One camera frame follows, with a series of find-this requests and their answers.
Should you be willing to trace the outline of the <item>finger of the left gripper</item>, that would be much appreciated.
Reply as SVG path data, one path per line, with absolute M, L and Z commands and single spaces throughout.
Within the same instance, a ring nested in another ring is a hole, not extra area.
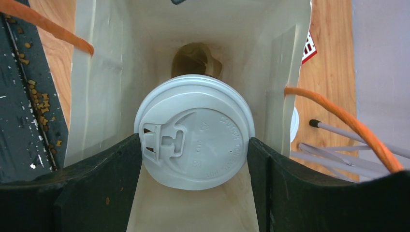
M 181 3 L 185 2 L 185 1 L 186 1 L 186 0 L 171 0 L 171 3 L 174 4 L 174 5 L 179 5 L 179 4 L 181 4 Z

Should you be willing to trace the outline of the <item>brown paper bag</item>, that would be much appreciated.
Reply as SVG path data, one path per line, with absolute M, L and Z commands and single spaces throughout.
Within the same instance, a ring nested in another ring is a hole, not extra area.
M 408 151 L 385 145 L 342 108 L 297 87 L 311 11 L 309 0 L 190 0 L 179 5 L 170 0 L 79 0 L 75 31 L 70 32 L 26 0 L 0 3 L 0 13 L 38 29 L 68 127 L 63 168 L 138 135 L 134 122 L 145 97 L 169 79 L 198 74 L 228 84 L 245 99 L 255 126 L 252 138 L 308 168 L 331 176 L 320 165 L 291 157 L 300 143 L 359 144 L 311 127 L 309 121 L 317 119 L 356 133 L 372 149 L 349 155 L 381 161 L 390 174 L 406 171 L 396 156 L 407 157 Z M 300 123 L 290 142 L 294 107 Z M 356 184 L 372 181 L 347 175 Z M 126 232 L 260 232 L 248 158 L 230 180 L 204 190 L 164 186 L 142 160 Z

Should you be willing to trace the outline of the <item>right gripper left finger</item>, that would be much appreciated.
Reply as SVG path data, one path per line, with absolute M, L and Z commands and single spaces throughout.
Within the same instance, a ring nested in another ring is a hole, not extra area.
M 32 181 L 0 186 L 3 232 L 124 232 L 142 166 L 133 134 L 114 146 Z

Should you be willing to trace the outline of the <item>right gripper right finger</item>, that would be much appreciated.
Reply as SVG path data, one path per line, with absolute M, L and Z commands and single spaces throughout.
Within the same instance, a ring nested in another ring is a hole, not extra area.
M 407 232 L 410 173 L 364 183 L 308 168 L 257 138 L 248 167 L 261 232 Z

